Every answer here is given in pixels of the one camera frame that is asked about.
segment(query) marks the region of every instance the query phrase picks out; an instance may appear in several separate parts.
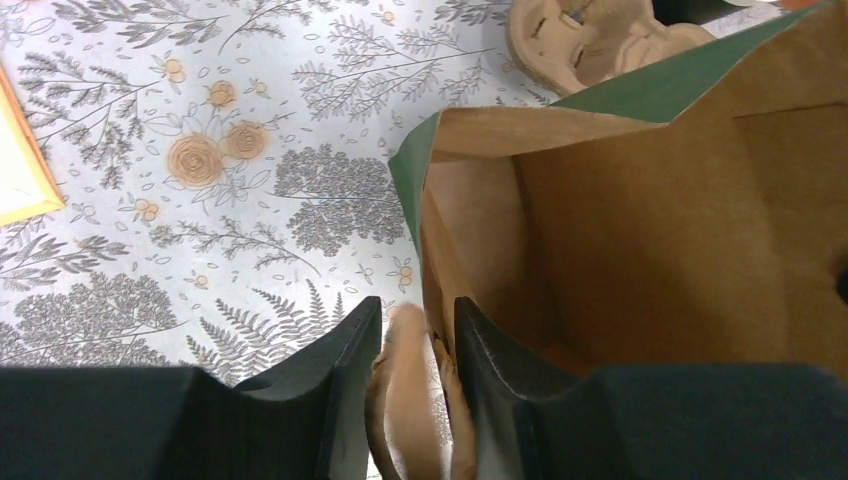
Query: floral tablecloth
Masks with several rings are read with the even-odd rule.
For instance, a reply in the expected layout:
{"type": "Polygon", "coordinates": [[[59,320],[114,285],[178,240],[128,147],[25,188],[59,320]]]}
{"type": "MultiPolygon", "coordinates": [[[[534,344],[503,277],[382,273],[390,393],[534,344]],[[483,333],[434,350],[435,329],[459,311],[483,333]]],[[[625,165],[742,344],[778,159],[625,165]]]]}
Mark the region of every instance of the floral tablecloth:
{"type": "Polygon", "coordinates": [[[441,107],[555,100],[510,61],[509,4],[0,3],[3,68],[68,204],[0,229],[0,364],[234,384],[366,295],[385,317],[419,302],[386,161],[441,107]]]}

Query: brown paper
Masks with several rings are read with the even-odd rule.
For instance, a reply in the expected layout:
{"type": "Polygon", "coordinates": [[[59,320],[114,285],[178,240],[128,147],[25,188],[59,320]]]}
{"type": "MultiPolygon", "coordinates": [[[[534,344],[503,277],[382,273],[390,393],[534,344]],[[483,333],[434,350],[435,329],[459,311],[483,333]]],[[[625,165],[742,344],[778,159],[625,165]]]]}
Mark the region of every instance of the brown paper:
{"type": "Polygon", "coordinates": [[[834,288],[848,267],[846,5],[556,108],[453,109],[422,125],[429,143],[408,138],[391,167],[451,354],[453,301],[470,296],[578,375],[801,361],[848,379],[834,288]]]}

